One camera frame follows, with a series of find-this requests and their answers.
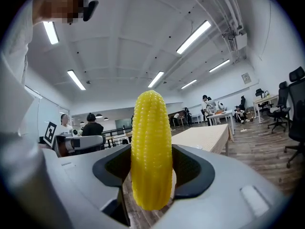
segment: black shirt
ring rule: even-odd
[[[88,123],[84,126],[84,129],[82,130],[82,136],[88,136],[88,135],[101,135],[103,132],[104,127],[102,127],[99,123],[92,122]]]

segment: corn cob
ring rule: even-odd
[[[133,197],[145,210],[162,209],[172,188],[172,136],[163,98],[150,90],[134,108],[131,175]]]

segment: ceiling light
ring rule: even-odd
[[[229,62],[230,62],[230,60],[228,59],[228,60],[222,62],[220,65],[216,66],[215,68],[211,69],[209,72],[217,70],[219,67],[221,67],[221,66],[223,66],[223,65],[225,65],[226,63],[229,63]]]
[[[188,39],[185,40],[184,43],[177,49],[177,53],[181,54],[183,53],[198,37],[200,37],[209,27],[211,24],[209,21],[205,21],[201,26],[198,27],[197,30],[195,30],[192,35],[189,36]]]
[[[149,84],[149,88],[153,87],[153,85],[156,84],[156,82],[161,78],[161,76],[164,74],[164,72],[160,71],[157,76],[152,80],[152,82]]]
[[[67,71],[69,76],[72,78],[72,80],[74,80],[74,82],[78,85],[78,87],[81,90],[86,90],[86,88],[82,85],[82,83],[80,82],[80,80],[77,78],[76,74],[74,73],[73,70],[69,70]]]
[[[49,37],[50,43],[56,44],[59,42],[56,31],[55,31],[55,27],[54,27],[54,23],[53,22],[43,22],[44,28],[46,29],[47,35]]]
[[[192,82],[190,82],[190,83],[186,84],[185,86],[181,87],[181,89],[183,89],[183,88],[189,86],[190,84],[193,84],[193,83],[196,82],[196,81],[197,81],[197,80],[193,80]]]

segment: office chair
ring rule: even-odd
[[[256,90],[256,94],[255,96],[262,96],[264,94],[264,91],[259,88]],[[259,104],[258,106],[261,107],[262,109],[260,110],[260,112],[263,112],[263,111],[267,111],[268,109],[264,108],[266,105],[268,104],[268,101],[267,102],[263,102],[262,104]]]
[[[288,91],[291,96],[294,106],[294,117],[289,130],[289,137],[297,142],[297,146],[286,146],[284,153],[287,149],[296,150],[295,154],[288,160],[287,168],[290,168],[290,162],[298,155],[305,156],[305,72],[302,67],[297,68],[295,71],[289,73],[289,80],[292,82],[288,86]]]
[[[244,104],[246,103],[246,99],[244,98],[244,96],[242,96],[242,99],[240,101],[240,105],[239,105],[239,108],[241,110],[244,110],[245,111],[245,107],[244,107]]]
[[[268,129],[270,126],[274,125],[271,133],[273,133],[273,130],[277,127],[280,126],[284,129],[284,132],[286,131],[286,128],[283,126],[285,124],[287,126],[287,122],[282,121],[282,118],[284,118],[286,115],[288,115],[288,122],[289,122],[289,110],[290,108],[286,107],[287,104],[287,99],[288,99],[288,87],[287,87],[287,82],[282,82],[279,85],[279,90],[278,90],[278,102],[277,106],[280,109],[274,112],[268,112],[267,115],[270,117],[273,117],[276,122],[269,124]]]

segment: wood plank flooring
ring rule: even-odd
[[[273,119],[267,115],[263,115],[263,119],[264,121],[260,125],[258,119],[254,119],[250,123],[234,124],[234,142],[229,144],[229,156],[244,162],[275,184],[284,194],[291,195],[305,171],[303,156],[298,155],[291,162],[290,169],[287,169],[286,163],[295,151],[288,150],[285,154],[284,147],[297,145],[297,142],[288,137],[288,128],[284,133],[281,127],[277,127],[274,134],[271,134],[271,129],[267,129],[267,125],[272,123]],[[193,127],[197,126],[205,126],[205,123],[193,125]],[[188,128],[187,126],[178,127],[172,131],[172,135],[174,136]],[[243,128],[248,131],[241,133],[240,130]],[[154,211],[146,211],[137,206],[132,196],[130,174],[123,184],[123,192],[133,229],[150,228],[173,203],[169,201],[163,209]]]

